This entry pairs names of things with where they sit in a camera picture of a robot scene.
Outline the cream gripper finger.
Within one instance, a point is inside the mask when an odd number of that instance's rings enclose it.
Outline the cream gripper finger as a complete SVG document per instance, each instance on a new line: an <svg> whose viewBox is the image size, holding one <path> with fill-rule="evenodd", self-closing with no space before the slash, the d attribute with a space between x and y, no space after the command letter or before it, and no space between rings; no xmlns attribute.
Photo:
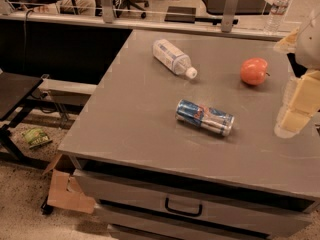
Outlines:
<svg viewBox="0 0 320 240"><path fill-rule="evenodd" d="M310 117L287 109L279 112L279 127L289 132L300 132L310 121Z"/></svg>
<svg viewBox="0 0 320 240"><path fill-rule="evenodd" d="M289 107L303 114L315 114L320 109L319 70L309 69L298 80Z"/></svg>

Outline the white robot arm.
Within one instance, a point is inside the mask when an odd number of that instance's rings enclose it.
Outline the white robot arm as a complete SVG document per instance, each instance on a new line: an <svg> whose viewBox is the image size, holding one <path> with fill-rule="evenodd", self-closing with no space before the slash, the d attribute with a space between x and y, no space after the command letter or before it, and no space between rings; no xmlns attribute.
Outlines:
<svg viewBox="0 0 320 240"><path fill-rule="evenodd" d="M274 50L293 53L296 63L307 69L301 77L288 81L276 120L276 134L291 138L320 109L320 8L313 9L300 27L281 39Z"/></svg>

